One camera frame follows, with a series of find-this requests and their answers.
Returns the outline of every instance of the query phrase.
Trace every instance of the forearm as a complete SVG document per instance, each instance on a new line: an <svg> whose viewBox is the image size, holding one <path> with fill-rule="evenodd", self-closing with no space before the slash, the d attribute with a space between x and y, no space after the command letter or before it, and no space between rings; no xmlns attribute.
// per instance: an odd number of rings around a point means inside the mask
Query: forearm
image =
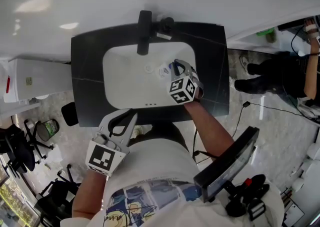
<svg viewBox="0 0 320 227"><path fill-rule="evenodd" d="M319 53L319 44L317 41L311 42L311 54ZM304 93L311 99L315 99L317 94L317 71L318 71L318 56L311 55L308 60L305 74Z"/></svg>
<svg viewBox="0 0 320 227"><path fill-rule="evenodd" d="M206 151L213 156L220 156L234 142L224 127L198 102L184 105L191 115Z"/></svg>
<svg viewBox="0 0 320 227"><path fill-rule="evenodd" d="M72 205L72 217L92 219L101 210L106 176L88 170Z"/></svg>

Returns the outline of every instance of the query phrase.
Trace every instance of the black countertop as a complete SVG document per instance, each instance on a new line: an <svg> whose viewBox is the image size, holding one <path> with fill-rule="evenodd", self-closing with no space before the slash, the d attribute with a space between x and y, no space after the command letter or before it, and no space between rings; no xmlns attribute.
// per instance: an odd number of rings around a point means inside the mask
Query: black countertop
<svg viewBox="0 0 320 227"><path fill-rule="evenodd" d="M152 28L157 30L158 25L158 22L154 22ZM81 127L98 127L105 115L117 110L106 98L103 58L111 48L137 44L137 27L137 23L109 27L71 39L72 86ZM199 80L204 85L201 104L213 116L229 114L229 63L224 27L208 23L175 22L174 28L170 41L154 37L150 43L184 42L190 45L194 51ZM134 111L138 112L137 125L191 119L183 105L139 108Z"/></svg>

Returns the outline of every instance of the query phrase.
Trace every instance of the sink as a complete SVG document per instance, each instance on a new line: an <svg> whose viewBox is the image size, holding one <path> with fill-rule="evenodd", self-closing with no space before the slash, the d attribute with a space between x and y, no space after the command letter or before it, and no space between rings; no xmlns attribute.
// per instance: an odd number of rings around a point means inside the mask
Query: sink
<svg viewBox="0 0 320 227"><path fill-rule="evenodd" d="M143 56L136 44L109 49L102 61L106 99L118 109L176 105L167 92L171 73L163 72L174 59L196 70L195 53L184 42L151 43Z"/></svg>

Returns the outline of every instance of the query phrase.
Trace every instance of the marble floor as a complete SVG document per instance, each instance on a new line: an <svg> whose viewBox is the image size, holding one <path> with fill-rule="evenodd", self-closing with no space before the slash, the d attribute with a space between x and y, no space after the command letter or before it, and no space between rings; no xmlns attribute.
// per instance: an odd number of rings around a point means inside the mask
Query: marble floor
<svg viewBox="0 0 320 227"><path fill-rule="evenodd" d="M229 50L230 76L235 79L249 78L239 62L241 54L245 54L252 63L260 63L269 57L263 53ZM47 155L47 159L42 159L33 172L25 174L35 193L41 192L50 181L57 178L56 174L59 170L64 169L62 175L66 177L67 164L72 165L71 173L76 182L81 182L86 172L85 156L89 140L94 136L96 128L67 126L61 107L73 101L72 91L50 95L41 100L40 107L20 113L14 118L14 122L21 128L25 119L34 123L38 120L44 122L56 119L60 125L59 132L47 142L47 144L54 144L54 150L41 148L41 151ZM230 88L229 115L217 119L231 135L235 132L242 104L246 101L256 104L264 101L265 106L296 112L295 108L282 101L277 95L271 93L263 96L250 95ZM189 151L192 151L195 133L193 122L184 121L175 124L180 129ZM283 191L298 177L300 173L298 169L306 157L309 145L318 133L318 128L300 116L273 109L261 109L256 105L243 109L234 138L236 139L248 126L260 129L253 166ZM149 128L149 126L143 127L145 132ZM203 149L201 139L197 136L196 150ZM205 158L199 155L197 161Z"/></svg>

